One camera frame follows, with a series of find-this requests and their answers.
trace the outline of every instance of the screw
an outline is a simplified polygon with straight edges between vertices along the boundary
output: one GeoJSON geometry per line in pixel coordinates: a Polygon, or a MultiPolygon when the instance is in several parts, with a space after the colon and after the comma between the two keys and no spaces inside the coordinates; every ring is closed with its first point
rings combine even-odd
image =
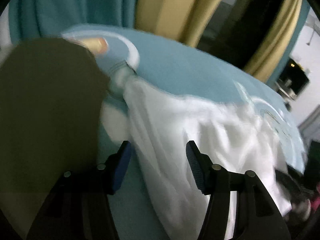
{"type": "Polygon", "coordinates": [[[70,177],[70,176],[71,176],[71,171],[66,171],[66,172],[63,174],[63,176],[64,176],[65,178],[70,177]]]}
{"type": "Polygon", "coordinates": [[[219,164],[214,164],[214,165],[212,165],[212,168],[213,168],[215,171],[221,170],[221,166],[220,166],[219,164]]]}
{"type": "Polygon", "coordinates": [[[255,174],[255,172],[254,171],[247,171],[246,172],[247,173],[247,175],[249,176],[249,177],[251,177],[251,178],[253,178],[254,176],[256,176],[256,174],[255,174]]]}
{"type": "Polygon", "coordinates": [[[97,169],[98,169],[99,171],[102,171],[102,170],[104,170],[105,168],[106,168],[106,166],[105,166],[104,163],[99,163],[99,164],[97,165],[97,169]]]}

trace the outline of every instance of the white fabric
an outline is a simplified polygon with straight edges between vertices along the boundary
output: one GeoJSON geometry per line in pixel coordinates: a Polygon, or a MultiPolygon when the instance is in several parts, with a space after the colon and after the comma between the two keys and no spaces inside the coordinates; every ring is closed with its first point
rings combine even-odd
{"type": "Polygon", "coordinates": [[[112,104],[102,103],[100,122],[114,143],[121,144],[123,141],[129,140],[128,117],[112,104]]]}
{"type": "MultiPolygon", "coordinates": [[[[173,96],[136,77],[126,83],[124,100],[151,202],[171,239],[197,239],[208,205],[186,158],[189,140],[228,171],[255,171],[281,214],[290,210],[274,176],[274,167],[286,171],[279,139],[251,105],[173,96]]],[[[232,194],[225,239],[233,235],[235,209],[232,194]]]]}

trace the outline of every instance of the teal curtain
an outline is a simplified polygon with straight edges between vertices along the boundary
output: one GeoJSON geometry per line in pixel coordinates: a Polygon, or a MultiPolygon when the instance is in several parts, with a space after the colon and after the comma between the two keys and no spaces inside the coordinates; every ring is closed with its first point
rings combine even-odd
{"type": "Polygon", "coordinates": [[[294,33],[291,37],[291,40],[288,44],[288,47],[285,50],[281,60],[279,61],[278,66],[275,68],[275,70],[273,71],[273,73],[271,74],[271,76],[269,77],[269,79],[266,83],[269,87],[273,88],[275,86],[275,82],[278,80],[282,70],[284,69],[285,65],[287,64],[287,62],[289,60],[290,53],[293,50],[293,47],[296,44],[296,41],[299,37],[299,34],[300,34],[300,32],[301,32],[301,30],[307,20],[309,10],[310,10],[310,4],[308,3],[308,1],[302,0],[300,15],[299,15],[296,29],[294,30],[294,33]]]}
{"type": "Polygon", "coordinates": [[[133,28],[136,0],[11,0],[13,43],[57,35],[74,24],[95,23],[133,28]]]}

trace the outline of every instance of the dark curtain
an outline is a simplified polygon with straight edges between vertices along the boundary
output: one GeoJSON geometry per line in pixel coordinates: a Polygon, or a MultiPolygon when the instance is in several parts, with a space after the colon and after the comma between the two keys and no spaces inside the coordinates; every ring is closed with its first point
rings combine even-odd
{"type": "Polygon", "coordinates": [[[268,32],[282,0],[236,0],[206,52],[242,69],[268,32]]]}

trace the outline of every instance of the light blue bedsheet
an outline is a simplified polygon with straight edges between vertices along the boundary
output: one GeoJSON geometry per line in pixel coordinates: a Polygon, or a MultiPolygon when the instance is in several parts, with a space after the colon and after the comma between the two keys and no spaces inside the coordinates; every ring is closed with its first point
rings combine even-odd
{"type": "MultiPolygon", "coordinates": [[[[221,103],[253,102],[256,111],[274,119],[287,163],[304,170],[302,141],[282,98],[268,86],[243,71],[209,54],[152,34],[104,25],[77,25],[65,33],[103,30],[119,33],[138,49],[137,74],[154,86],[176,95],[194,95],[221,103]]],[[[98,66],[110,66],[103,58],[98,66]]],[[[126,113],[123,101],[109,97],[109,103],[126,113]]],[[[99,160],[104,161],[119,145],[114,144],[100,126],[99,160]]],[[[121,189],[109,198],[119,236],[124,239],[168,239],[158,221],[143,182],[137,157],[129,164],[121,189]]]]}

